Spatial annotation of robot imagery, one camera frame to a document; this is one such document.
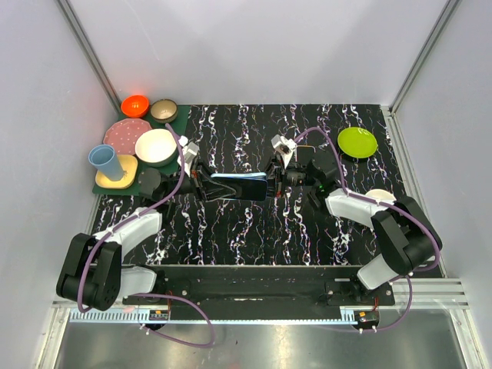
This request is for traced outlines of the phone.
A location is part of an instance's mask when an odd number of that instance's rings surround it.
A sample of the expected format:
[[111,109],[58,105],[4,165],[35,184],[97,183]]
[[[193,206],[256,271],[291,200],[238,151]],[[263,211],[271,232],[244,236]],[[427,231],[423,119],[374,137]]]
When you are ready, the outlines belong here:
[[298,145],[296,148],[296,162],[300,165],[307,165],[314,157],[316,148],[310,145]]
[[267,175],[264,172],[246,174],[214,173],[211,179],[225,189],[218,192],[217,199],[264,201],[268,192]]

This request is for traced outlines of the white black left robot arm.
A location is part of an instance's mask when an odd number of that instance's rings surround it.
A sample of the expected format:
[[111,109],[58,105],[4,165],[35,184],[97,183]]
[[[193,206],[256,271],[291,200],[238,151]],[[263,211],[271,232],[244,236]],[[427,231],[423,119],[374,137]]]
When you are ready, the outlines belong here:
[[128,218],[97,234],[79,233],[68,247],[56,294],[74,301],[82,312],[108,310],[117,300],[139,294],[149,304],[158,304],[166,286],[147,267],[122,267],[125,255],[146,238],[157,234],[165,216],[158,208],[176,194],[196,193],[205,200],[242,194],[231,178],[195,172],[168,177],[148,168],[138,177],[140,195],[157,203],[137,208]]

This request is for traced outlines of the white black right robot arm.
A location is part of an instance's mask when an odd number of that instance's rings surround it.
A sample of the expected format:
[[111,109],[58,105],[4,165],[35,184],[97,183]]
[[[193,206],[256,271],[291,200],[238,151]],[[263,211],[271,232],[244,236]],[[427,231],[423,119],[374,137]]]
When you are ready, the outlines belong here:
[[429,258],[440,256],[442,241],[411,197],[380,200],[344,189],[337,182],[335,164],[318,167],[313,159],[306,164],[286,165],[276,154],[271,156],[265,172],[268,196],[279,197],[286,187],[308,187],[307,199],[315,210],[374,232],[380,254],[359,269],[344,290],[356,304],[369,303],[383,284],[408,276]]

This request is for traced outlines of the white bowl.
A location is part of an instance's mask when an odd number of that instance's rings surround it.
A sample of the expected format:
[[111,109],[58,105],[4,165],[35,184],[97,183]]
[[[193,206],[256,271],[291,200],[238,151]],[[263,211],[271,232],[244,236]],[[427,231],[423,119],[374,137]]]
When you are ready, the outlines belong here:
[[138,159],[152,167],[169,165],[178,153],[178,146],[167,129],[152,129],[145,132],[135,143]]

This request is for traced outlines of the green mat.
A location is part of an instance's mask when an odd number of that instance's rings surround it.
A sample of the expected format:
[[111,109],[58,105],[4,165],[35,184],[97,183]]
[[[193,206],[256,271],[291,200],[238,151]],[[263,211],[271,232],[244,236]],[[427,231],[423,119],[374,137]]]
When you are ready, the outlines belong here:
[[[177,118],[170,123],[171,127],[175,131],[176,134],[179,136],[185,136],[185,130],[188,122],[188,113],[190,111],[190,106],[189,105],[178,105],[178,116]],[[125,117],[124,115],[120,115],[119,118],[126,119],[128,117]],[[150,111],[141,119],[147,121],[150,123],[152,129],[159,129],[159,128],[165,128],[165,125],[162,123],[157,122],[156,120],[153,119],[151,116]],[[135,180],[133,184],[126,189],[122,190],[115,190],[115,189],[105,189],[105,188],[100,188],[96,184],[94,184],[92,192],[94,194],[106,194],[106,195],[121,195],[121,196],[130,196],[130,195],[138,195],[139,193],[139,183],[138,183],[138,176],[141,171],[143,171],[146,168],[150,168],[149,165],[138,159],[138,170],[135,176]],[[164,167],[159,167],[159,171],[163,174],[172,174],[178,170],[178,164],[176,162],[176,159],[169,165],[166,165]]]

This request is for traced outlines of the yellow square plate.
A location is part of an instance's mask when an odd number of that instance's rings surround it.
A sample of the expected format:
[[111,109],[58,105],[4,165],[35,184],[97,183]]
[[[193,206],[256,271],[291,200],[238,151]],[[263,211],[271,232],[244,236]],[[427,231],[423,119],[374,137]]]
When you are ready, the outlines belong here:
[[133,184],[138,169],[137,158],[132,155],[117,155],[117,158],[124,176],[118,181],[111,181],[102,172],[97,171],[95,183],[100,188],[122,190],[129,188]]

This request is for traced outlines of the brown patterned bowl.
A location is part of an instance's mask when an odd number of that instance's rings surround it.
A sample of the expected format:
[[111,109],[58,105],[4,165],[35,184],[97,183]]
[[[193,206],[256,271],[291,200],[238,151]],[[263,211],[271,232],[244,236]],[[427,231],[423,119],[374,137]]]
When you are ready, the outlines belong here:
[[178,105],[171,99],[156,101],[150,109],[151,116],[159,123],[173,122],[178,116]]

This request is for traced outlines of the lime green plate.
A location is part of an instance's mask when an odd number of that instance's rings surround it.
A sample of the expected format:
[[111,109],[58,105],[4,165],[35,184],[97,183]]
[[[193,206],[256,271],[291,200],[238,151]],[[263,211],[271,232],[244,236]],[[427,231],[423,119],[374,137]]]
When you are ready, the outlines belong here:
[[346,155],[356,159],[369,158],[378,149],[375,136],[370,131],[359,127],[342,130],[337,137],[337,144]]

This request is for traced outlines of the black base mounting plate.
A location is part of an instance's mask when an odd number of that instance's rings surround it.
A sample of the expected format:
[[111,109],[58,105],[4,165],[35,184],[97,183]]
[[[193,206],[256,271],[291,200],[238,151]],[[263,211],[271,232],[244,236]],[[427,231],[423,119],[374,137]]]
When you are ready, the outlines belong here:
[[349,306],[390,307],[389,284],[364,291],[350,266],[171,265],[157,274],[152,297],[129,297],[126,304],[164,305],[161,294],[196,303],[213,321],[321,321],[341,318]]

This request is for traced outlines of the pink dotted plate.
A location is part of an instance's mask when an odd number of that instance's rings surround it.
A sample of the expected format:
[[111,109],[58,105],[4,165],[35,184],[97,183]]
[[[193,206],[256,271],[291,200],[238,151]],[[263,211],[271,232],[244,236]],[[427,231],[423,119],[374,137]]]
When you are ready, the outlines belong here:
[[113,147],[117,155],[134,155],[137,140],[152,129],[140,118],[126,118],[114,123],[105,133],[102,143]]

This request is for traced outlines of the cream floral bowl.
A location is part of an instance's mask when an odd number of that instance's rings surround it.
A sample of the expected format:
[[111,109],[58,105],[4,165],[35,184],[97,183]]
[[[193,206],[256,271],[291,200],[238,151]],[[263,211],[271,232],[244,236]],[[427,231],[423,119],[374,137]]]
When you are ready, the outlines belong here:
[[384,189],[371,189],[365,195],[374,200],[377,204],[381,201],[393,204],[396,201],[395,196],[391,192]]

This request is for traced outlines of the orange bowl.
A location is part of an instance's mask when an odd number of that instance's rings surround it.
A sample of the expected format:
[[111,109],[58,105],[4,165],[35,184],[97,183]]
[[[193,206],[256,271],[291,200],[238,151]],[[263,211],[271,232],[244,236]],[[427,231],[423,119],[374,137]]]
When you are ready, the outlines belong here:
[[144,95],[131,95],[121,102],[120,108],[129,118],[142,118],[147,114],[150,102]]

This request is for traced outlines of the aluminium corner post right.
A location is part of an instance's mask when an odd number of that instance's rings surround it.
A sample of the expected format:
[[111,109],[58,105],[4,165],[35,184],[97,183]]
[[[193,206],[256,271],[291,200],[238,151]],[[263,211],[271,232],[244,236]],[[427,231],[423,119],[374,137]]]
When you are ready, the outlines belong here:
[[444,7],[440,11],[436,22],[430,30],[429,35],[426,37],[417,57],[414,60],[407,76],[404,79],[402,86],[399,88],[394,100],[388,106],[388,111],[392,116],[395,116],[397,110],[402,105],[404,99],[406,98],[408,92],[416,81],[421,69],[424,67],[425,62],[430,57],[432,51],[434,50],[437,42],[442,36],[447,24],[453,18],[454,13],[461,4],[461,0],[447,0]]

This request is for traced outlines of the aluminium corner post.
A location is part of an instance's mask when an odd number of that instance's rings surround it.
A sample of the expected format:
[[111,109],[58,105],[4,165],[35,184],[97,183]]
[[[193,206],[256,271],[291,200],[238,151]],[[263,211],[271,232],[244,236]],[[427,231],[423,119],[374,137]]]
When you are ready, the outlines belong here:
[[440,11],[436,22],[430,30],[429,35],[426,37],[417,57],[414,60],[407,76],[404,79],[402,86],[399,88],[394,100],[388,106],[388,111],[392,116],[395,116],[397,110],[402,105],[404,99],[406,98],[408,92],[416,81],[421,69],[424,67],[425,62],[430,57],[432,51],[434,50],[437,42],[442,36],[447,24],[453,18],[454,13],[461,4],[461,0],[447,0],[444,7]]
[[95,49],[93,48],[93,45],[91,44],[91,41],[87,36],[81,20],[76,14],[71,2],[68,0],[55,0],[55,4],[58,6],[58,9],[60,10],[63,19],[67,22],[68,27],[71,29],[79,48],[91,66],[91,69],[98,79],[99,84],[108,97],[108,100],[111,102],[113,109],[117,113],[120,113],[121,99],[118,97],[115,87],[111,83],[106,70],[97,56],[97,53],[95,52]]

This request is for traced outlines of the aluminium corner post left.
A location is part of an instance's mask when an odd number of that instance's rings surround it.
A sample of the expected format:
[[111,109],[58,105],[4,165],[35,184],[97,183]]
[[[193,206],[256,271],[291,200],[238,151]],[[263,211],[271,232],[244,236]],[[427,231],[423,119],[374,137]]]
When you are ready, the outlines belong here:
[[95,52],[95,49],[93,48],[93,45],[91,44],[91,41],[87,36],[81,20],[76,14],[71,2],[68,0],[55,0],[55,4],[58,6],[58,9],[60,10],[63,19],[67,22],[68,27],[71,29],[79,48],[91,66],[91,69],[98,79],[99,84],[108,97],[108,100],[111,102],[113,109],[117,113],[120,113],[121,99],[118,97],[115,87],[111,83],[106,70],[97,56],[97,53]]

